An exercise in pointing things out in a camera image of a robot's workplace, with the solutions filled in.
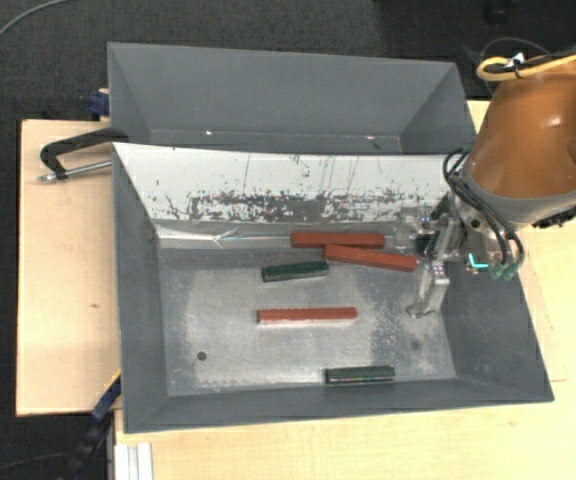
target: green block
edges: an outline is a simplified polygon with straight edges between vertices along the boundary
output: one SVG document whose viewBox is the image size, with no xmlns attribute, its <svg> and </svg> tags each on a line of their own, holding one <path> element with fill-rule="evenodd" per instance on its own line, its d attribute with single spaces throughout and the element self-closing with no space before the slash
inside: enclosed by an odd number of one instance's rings
<svg viewBox="0 0 576 480">
<path fill-rule="evenodd" d="M 357 366 L 353 368 L 332 368 L 326 370 L 326 384 L 374 384 L 392 382 L 395 369 L 392 366 Z"/>
<path fill-rule="evenodd" d="M 306 261 L 288 265 L 272 265 L 261 269 L 261 278 L 265 283 L 271 281 L 287 281 L 290 279 L 325 276 L 328 270 L 327 261 Z"/>
</svg>

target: red block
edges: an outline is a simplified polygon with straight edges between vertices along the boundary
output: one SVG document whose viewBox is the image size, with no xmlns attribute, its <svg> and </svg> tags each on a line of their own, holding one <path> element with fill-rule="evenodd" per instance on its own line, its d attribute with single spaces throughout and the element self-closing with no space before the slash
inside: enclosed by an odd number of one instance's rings
<svg viewBox="0 0 576 480">
<path fill-rule="evenodd" d="M 315 249 L 333 244 L 368 249 L 381 249 L 386 244 L 386 238 L 380 233 L 326 233 L 295 231 L 290 235 L 290 245 L 292 247 Z"/>
<path fill-rule="evenodd" d="M 257 311 L 257 323 L 293 323 L 293 322 L 330 322 L 335 320 L 354 320 L 357 308 L 297 308 L 297 309 L 260 309 Z"/>
<path fill-rule="evenodd" d="M 388 268 L 403 272 L 412 272 L 419 264 L 414 256 L 357 249 L 356 247 L 345 247 L 343 245 L 327 245 L 324 249 L 324 258 L 342 263 Z"/>
</svg>

